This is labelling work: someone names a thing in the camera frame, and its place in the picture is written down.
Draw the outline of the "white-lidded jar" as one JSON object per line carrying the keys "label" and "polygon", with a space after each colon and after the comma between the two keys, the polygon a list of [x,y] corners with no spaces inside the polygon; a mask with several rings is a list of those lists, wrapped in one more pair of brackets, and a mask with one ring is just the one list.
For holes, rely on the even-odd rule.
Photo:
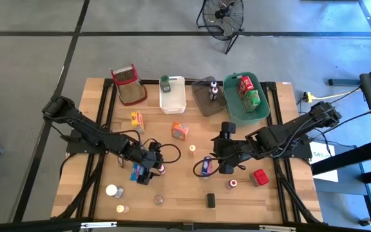
{"label": "white-lidded jar", "polygon": [[124,193],[124,189],[120,186],[110,184],[106,187],[106,194],[110,197],[120,198]]}

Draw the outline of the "black aluminium table frame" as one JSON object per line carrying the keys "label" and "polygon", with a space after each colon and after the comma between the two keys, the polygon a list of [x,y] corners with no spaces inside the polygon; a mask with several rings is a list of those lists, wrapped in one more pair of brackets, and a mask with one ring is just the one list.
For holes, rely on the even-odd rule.
{"label": "black aluminium table frame", "polygon": [[[112,154],[96,155],[91,162],[103,161],[102,175],[86,196],[80,209],[82,216],[92,215],[103,220],[130,220],[145,222],[205,222],[237,224],[281,224],[285,220],[302,221],[303,217],[292,205],[289,197],[280,200],[282,194],[274,176],[271,159],[248,160],[245,169],[235,169],[229,175],[215,174],[206,179],[195,176],[200,170],[198,161],[213,150],[213,139],[218,135],[221,123],[229,118],[226,111],[210,117],[201,115],[191,89],[185,91],[187,106],[183,114],[166,115],[159,106],[159,87],[154,80],[145,81],[148,97],[144,102],[124,106],[117,102],[114,107],[111,129],[130,130],[131,112],[139,111],[145,120],[144,142],[158,140],[164,147],[162,154],[166,160],[166,173],[153,178],[148,185],[130,180],[131,163],[124,168],[118,165]],[[189,127],[186,140],[175,139],[171,135],[173,122]],[[188,154],[190,145],[196,146],[194,157]],[[264,186],[254,187],[249,175],[262,169],[269,178]],[[233,178],[238,185],[226,188],[226,182]],[[110,184],[120,186],[124,193],[120,198],[106,194]],[[216,207],[206,207],[206,195],[214,193]],[[155,195],[162,195],[164,203],[154,203]],[[128,213],[117,213],[118,205],[128,205]]]}

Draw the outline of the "orange Mini Wheats cereal box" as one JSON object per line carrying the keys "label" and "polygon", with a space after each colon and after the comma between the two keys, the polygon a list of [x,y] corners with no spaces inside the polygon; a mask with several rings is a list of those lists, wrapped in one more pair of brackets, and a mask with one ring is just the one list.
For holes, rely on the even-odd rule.
{"label": "orange Mini Wheats cereal box", "polygon": [[186,140],[189,127],[186,124],[173,122],[171,125],[171,135],[175,139]]}

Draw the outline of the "white plastic bin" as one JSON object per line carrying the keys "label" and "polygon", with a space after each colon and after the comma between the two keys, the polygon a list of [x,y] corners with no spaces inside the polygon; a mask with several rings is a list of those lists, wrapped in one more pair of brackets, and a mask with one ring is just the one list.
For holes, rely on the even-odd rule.
{"label": "white plastic bin", "polygon": [[170,92],[163,92],[159,87],[159,106],[165,114],[179,114],[185,112],[186,84],[182,76],[169,77]]}

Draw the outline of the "black floor fan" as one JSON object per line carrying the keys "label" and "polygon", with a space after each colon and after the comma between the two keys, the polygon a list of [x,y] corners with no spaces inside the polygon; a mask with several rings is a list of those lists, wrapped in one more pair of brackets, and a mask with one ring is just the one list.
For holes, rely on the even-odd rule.
{"label": "black floor fan", "polygon": [[198,28],[205,28],[210,36],[228,42],[226,55],[244,32],[243,22],[243,0],[203,0],[196,18]]}

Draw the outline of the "red Froot Loops cereal box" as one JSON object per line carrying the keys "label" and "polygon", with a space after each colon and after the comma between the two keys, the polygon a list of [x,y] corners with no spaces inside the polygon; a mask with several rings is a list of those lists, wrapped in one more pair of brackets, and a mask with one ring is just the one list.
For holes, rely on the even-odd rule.
{"label": "red Froot Loops cereal box", "polygon": [[241,76],[238,78],[237,92],[241,100],[245,97],[247,92],[254,90],[254,85],[249,76]]}

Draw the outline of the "green Apple Jacks cereal box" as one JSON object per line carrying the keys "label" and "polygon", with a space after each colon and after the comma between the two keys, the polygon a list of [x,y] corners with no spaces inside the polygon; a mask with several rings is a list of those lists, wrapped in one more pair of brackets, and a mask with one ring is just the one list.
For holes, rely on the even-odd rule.
{"label": "green Apple Jacks cereal box", "polygon": [[261,103],[258,90],[249,90],[242,99],[245,113],[253,112]]}

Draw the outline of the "blue Rice Krispies cereal box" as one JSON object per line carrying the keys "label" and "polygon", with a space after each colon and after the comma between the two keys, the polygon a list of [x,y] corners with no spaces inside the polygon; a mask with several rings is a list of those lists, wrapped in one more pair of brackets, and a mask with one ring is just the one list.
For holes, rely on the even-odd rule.
{"label": "blue Rice Krispies cereal box", "polygon": [[141,175],[142,172],[143,167],[140,164],[134,163],[131,170],[130,180],[136,182],[138,180],[138,176]]}

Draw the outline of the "blue Frosted Flakes cereal box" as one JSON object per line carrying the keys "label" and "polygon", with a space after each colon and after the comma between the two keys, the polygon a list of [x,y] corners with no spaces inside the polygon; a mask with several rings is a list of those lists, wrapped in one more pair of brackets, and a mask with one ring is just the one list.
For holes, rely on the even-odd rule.
{"label": "blue Frosted Flakes cereal box", "polygon": [[212,158],[204,157],[201,167],[201,176],[208,177],[211,173],[212,173]]}

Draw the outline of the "yellow Corn Pops cereal box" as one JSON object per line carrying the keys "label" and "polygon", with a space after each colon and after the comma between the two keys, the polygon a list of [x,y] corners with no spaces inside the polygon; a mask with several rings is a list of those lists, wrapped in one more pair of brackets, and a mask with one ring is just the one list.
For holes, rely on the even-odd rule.
{"label": "yellow Corn Pops cereal box", "polygon": [[131,112],[131,125],[139,133],[144,133],[144,120],[139,111]]}

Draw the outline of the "grey translucent plastic bin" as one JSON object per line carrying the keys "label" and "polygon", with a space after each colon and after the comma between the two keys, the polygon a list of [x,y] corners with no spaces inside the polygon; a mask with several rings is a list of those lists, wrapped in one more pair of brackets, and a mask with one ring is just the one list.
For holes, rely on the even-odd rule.
{"label": "grey translucent plastic bin", "polygon": [[[215,82],[217,93],[214,100],[211,98],[211,84]],[[208,76],[191,83],[191,91],[194,100],[204,117],[220,113],[227,105],[224,93],[217,80]]]}

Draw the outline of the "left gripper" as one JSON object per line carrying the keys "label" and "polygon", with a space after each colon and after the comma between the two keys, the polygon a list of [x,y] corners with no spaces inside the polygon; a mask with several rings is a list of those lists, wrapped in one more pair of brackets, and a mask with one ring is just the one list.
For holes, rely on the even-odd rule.
{"label": "left gripper", "polygon": [[138,176],[137,184],[148,185],[151,179],[160,177],[159,174],[152,172],[152,169],[157,169],[164,163],[160,153],[161,146],[159,142],[151,142],[148,150],[135,148],[133,162],[143,167],[142,174]]}

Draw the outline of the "teal plastic bin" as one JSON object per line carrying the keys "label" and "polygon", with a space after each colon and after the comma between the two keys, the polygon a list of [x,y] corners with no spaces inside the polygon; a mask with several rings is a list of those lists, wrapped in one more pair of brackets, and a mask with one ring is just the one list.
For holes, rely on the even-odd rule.
{"label": "teal plastic bin", "polygon": [[[238,95],[240,76],[248,76],[250,78],[251,82],[254,85],[254,89],[258,91],[258,95],[260,98],[260,104],[254,109],[253,112],[250,113],[245,112],[243,102]],[[227,101],[227,108],[230,115],[230,120],[237,126],[257,124],[258,122],[269,116],[269,103],[255,74],[251,72],[230,74],[223,81],[223,89],[225,99]]]}

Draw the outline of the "white paper sheet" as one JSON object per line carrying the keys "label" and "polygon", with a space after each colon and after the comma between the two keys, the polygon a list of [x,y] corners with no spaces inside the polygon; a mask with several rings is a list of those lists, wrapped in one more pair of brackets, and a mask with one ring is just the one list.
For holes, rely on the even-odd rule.
{"label": "white paper sheet", "polygon": [[[325,160],[327,158],[335,155],[335,150],[333,145],[326,145],[320,142],[311,142],[310,152],[312,157],[309,159],[309,164],[314,164],[319,161]],[[327,180],[331,182],[338,182],[338,172],[336,170],[324,172],[318,175],[313,175],[314,179]]]}

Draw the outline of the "red-lidded square spice container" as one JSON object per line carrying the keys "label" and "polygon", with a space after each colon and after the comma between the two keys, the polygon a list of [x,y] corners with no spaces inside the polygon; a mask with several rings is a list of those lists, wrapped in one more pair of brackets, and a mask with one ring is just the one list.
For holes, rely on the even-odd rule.
{"label": "red-lidded square spice container", "polygon": [[269,183],[269,178],[262,169],[257,169],[250,173],[249,178],[254,187],[264,186]]}

